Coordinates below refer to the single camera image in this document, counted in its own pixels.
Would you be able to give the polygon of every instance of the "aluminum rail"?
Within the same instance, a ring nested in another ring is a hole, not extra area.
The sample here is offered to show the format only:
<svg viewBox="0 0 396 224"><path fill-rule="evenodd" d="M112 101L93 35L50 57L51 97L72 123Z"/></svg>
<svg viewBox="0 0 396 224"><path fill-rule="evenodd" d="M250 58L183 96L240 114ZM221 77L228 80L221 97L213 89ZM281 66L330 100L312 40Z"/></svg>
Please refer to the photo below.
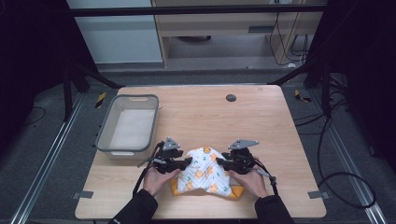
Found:
<svg viewBox="0 0 396 224"><path fill-rule="evenodd" d="M221 14L221 13L263 13L263 12L317 12L324 11L326 4L287 5L241 5L241 6L194 6L194 7L114 7L73 8L52 10L51 13L73 17L144 16L174 14Z"/></svg>
<svg viewBox="0 0 396 224"><path fill-rule="evenodd" d="M323 112L319 103L318 94L315 91L310 91L310 94L311 96L313 96L312 100L316 104L318 110L320 112ZM332 124L330 125L329 133L334 145L334 149L337 152L338 158L343 164L344 169L347 172L352 173L354 175L362 176L358 166L355 164L355 162L352 160L351 156L349 155L347 147L344 145L340 134L337 132L337 129ZM367 187L367 185L357 180L356 178L350 177L349 179L356 194L359 197L359 200L361 201L361 204L369 204L373 199L373 195L370 189ZM375 203L373 206L366 208L365 212L367 214L367 217L370 219L371 223L373 224L388 223L378 203Z"/></svg>
<svg viewBox="0 0 396 224"><path fill-rule="evenodd" d="M27 191L23 201L21 202L20 206L18 207L17 211L14 213L10 223L11 224L23 224L26 222L27 218L30 215L30 212L35 205L35 201L38 198L41 190L46 183L47 177L50 174L53 164L56 161L56 158L61 151L61 148L64 144L64 140L68 135L74 121L76 120L77 114L81 109L81 103L84 99L85 94L79 93L74 104L74 112L72 113L71 117L68 121L65 121L62 125L58 135L56 136L46 159L44 159L40 169L38 170L35 180L33 181L32 185L30 186L29 190Z"/></svg>

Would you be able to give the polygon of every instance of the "black sleeve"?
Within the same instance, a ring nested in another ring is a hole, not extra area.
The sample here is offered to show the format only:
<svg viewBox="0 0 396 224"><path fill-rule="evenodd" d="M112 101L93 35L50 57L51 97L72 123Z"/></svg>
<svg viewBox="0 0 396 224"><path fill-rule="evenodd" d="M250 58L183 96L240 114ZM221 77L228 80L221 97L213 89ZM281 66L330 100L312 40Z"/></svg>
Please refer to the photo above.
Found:
<svg viewBox="0 0 396 224"><path fill-rule="evenodd" d="M151 221L157 210L158 203L144 189L141 189L108 224L146 224Z"/></svg>
<svg viewBox="0 0 396 224"><path fill-rule="evenodd" d="M260 224L294 224L288 209L277 195L260 198L254 204Z"/></svg>

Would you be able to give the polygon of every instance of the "white cloth with orange print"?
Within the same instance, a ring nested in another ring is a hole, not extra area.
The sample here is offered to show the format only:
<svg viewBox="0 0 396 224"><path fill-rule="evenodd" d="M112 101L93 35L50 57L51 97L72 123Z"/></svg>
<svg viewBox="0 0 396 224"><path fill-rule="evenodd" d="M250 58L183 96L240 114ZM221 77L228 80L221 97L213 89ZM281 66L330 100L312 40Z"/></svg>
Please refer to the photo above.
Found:
<svg viewBox="0 0 396 224"><path fill-rule="evenodd" d="M242 186L230 186L230 176L224 168L218 165L216 158L225 158L212 147L200 147L189 151L185 158L192 157L191 164L181 172L178 179L171 181L175 195L204 189L224 197L239 198L243 192Z"/></svg>

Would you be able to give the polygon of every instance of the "table surface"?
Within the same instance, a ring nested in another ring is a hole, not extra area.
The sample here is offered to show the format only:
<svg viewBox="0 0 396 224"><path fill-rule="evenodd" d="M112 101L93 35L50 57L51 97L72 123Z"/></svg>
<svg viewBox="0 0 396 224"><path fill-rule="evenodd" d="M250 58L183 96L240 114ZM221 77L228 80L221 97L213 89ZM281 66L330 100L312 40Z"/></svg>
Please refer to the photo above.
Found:
<svg viewBox="0 0 396 224"><path fill-rule="evenodd" d="M324 217L322 199L310 199L307 192L318 190L288 105L278 86L158 86L122 88L119 94L155 94L160 99L156 143L171 136L184 154L198 147L229 151L236 139L257 140L250 147L268 171L276 176L279 195L292 217ZM236 96L228 102L226 96ZM132 198L143 167L140 161L111 160L97 151L84 190L90 199L80 198L76 217L110 219ZM273 193L269 180L267 190ZM238 200L202 191L174 196L170 186L156 196L159 207L154 219L168 218L256 218L256 199L248 192Z"/></svg>

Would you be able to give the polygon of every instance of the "hand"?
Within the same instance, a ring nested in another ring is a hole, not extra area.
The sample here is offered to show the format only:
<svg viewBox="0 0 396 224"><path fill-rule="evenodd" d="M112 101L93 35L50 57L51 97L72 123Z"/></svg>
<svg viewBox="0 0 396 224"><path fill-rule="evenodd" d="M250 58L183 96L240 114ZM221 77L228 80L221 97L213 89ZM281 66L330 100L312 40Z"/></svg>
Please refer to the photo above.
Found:
<svg viewBox="0 0 396 224"><path fill-rule="evenodd" d="M258 198L264 198L268 196L267 189L265 188L264 179L262 175L257 173L257 170L260 169L259 166L255 165L253 169L245 174L239 175L237 172L230 170L230 177L235 179L239 184L245 187L247 191Z"/></svg>
<svg viewBox="0 0 396 224"><path fill-rule="evenodd" d="M174 170L172 173L163 175L159 173L154 167L148 169L145 179L143 181L143 189L150 193L153 197L157 195L166 182L170 179L175 178L180 174L180 169Z"/></svg>

